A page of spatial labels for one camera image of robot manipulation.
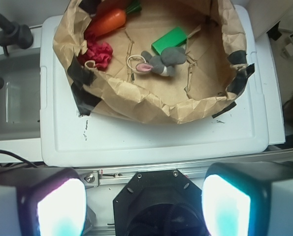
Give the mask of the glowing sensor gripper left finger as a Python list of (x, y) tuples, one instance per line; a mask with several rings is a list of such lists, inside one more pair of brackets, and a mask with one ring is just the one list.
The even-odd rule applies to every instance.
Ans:
[(72, 168), (0, 168), (0, 236), (80, 236), (86, 206)]

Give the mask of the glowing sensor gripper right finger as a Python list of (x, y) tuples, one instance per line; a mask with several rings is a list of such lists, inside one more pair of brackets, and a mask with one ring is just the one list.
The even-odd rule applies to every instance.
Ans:
[(293, 236), (293, 161), (212, 164), (202, 211), (212, 236)]

